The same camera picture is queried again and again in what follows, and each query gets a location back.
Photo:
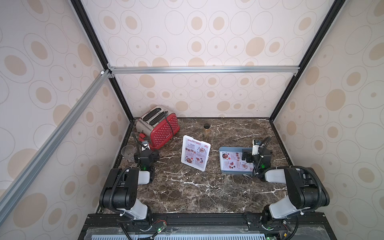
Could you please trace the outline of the new menu sheet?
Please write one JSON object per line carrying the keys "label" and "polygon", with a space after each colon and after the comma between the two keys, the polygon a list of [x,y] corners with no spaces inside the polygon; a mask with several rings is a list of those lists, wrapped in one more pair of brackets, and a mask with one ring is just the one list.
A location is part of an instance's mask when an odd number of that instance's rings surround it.
{"label": "new menu sheet", "polygon": [[220,165],[226,174],[251,174],[253,170],[252,164],[242,160],[241,152],[220,152]]}

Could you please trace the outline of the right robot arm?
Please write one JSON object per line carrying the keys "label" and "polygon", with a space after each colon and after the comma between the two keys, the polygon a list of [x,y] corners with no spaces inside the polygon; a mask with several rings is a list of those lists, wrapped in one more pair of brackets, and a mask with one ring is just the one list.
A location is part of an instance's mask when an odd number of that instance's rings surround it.
{"label": "right robot arm", "polygon": [[302,166],[271,167],[271,158],[264,154],[265,148],[257,151],[242,149],[242,159],[252,163],[253,176],[263,182],[284,184],[288,195],[276,203],[264,207],[261,223],[289,219],[311,213],[330,204],[330,196],[313,168]]}

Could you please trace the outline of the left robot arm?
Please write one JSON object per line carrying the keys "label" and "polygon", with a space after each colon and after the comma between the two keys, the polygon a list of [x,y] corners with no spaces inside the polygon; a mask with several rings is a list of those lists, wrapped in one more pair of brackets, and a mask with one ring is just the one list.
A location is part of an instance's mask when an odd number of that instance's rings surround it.
{"label": "left robot arm", "polygon": [[154,163],[160,159],[158,150],[146,149],[134,154],[137,167],[111,169],[99,198],[102,208],[131,220],[144,220],[149,207],[138,200],[138,186],[147,185],[155,178]]}

